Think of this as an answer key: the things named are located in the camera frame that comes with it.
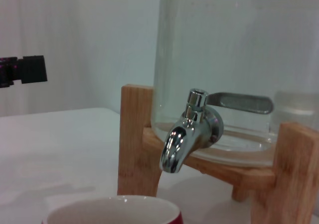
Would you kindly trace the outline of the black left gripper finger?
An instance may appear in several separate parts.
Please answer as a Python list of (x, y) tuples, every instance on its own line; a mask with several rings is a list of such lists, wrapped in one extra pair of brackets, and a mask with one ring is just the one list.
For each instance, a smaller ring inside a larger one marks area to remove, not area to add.
[(0, 87), (8, 88), (18, 80), (22, 84), (47, 82), (44, 56), (2, 57)]

